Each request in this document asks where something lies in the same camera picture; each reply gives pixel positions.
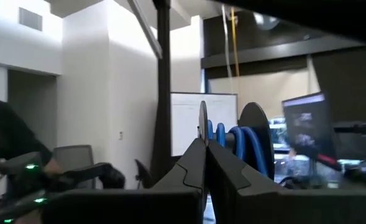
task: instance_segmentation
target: gray chair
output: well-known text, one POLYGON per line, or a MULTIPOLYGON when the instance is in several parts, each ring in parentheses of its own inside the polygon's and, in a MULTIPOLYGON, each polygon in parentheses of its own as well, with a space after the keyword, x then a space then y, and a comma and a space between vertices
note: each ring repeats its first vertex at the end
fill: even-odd
MULTIPOLYGON (((53 155, 64 171, 80 169, 94 164, 93 151, 90 145, 56 147, 53 155)), ((95 189, 95 179, 82 182, 79 189, 95 189)))

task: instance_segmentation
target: air vent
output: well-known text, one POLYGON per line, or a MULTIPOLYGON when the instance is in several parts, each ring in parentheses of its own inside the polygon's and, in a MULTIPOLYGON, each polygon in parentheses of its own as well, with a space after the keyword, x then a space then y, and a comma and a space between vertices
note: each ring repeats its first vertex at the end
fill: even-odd
POLYGON ((23 8, 19 9, 19 23, 35 30, 42 31, 42 16, 23 8))

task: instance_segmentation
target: office chair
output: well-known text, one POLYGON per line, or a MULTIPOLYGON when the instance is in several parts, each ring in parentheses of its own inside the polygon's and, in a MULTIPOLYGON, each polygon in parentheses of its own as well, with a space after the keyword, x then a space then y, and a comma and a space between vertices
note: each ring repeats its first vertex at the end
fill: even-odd
POLYGON ((135 159, 134 161, 138 170, 138 173, 135 176, 135 179, 139 181, 137 189, 140 188, 140 184, 142 184, 143 188, 145 189, 151 188, 154 185, 154 182, 152 180, 150 171, 139 160, 135 159))
MULTIPOLYGON (((94 164, 93 151, 90 145, 56 147, 53 150, 55 160, 64 171, 80 169, 94 164)), ((88 180, 78 184, 78 189, 95 189, 96 180, 88 180)))

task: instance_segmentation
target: person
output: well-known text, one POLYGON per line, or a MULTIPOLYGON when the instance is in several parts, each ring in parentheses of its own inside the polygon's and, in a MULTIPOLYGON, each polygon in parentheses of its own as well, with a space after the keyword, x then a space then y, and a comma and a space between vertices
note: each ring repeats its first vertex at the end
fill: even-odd
MULTIPOLYGON (((44 172, 59 173, 60 166, 52 157, 48 150, 29 129, 26 123, 13 111, 9 104, 0 101, 0 159, 11 159, 30 152, 39 152, 42 164, 45 165, 44 172)), ((17 223, 37 223, 37 212, 19 219, 17 223)))

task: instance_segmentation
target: black shirt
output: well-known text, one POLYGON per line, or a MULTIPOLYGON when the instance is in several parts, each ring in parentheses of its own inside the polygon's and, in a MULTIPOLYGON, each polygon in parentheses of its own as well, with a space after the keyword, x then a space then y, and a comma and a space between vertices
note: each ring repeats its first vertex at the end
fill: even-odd
POLYGON ((39 152, 43 164, 52 158, 52 153, 24 121, 7 103, 0 101, 0 158, 7 160, 30 152, 39 152))

